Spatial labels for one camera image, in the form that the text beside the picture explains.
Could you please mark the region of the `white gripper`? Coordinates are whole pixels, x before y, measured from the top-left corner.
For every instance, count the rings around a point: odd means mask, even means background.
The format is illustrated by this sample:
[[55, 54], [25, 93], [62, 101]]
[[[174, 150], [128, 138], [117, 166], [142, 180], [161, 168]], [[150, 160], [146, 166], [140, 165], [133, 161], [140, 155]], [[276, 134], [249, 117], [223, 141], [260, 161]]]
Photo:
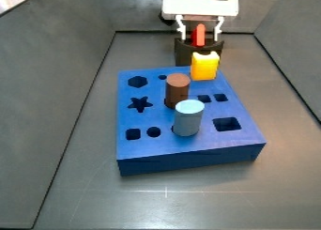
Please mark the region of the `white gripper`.
[[173, 20], [179, 24], [177, 31], [181, 39], [187, 40], [187, 26], [184, 16], [217, 17], [217, 24], [213, 29], [215, 41], [219, 41], [223, 33], [221, 27], [225, 17], [235, 17], [239, 14], [239, 0], [162, 0], [162, 16], [166, 20]]

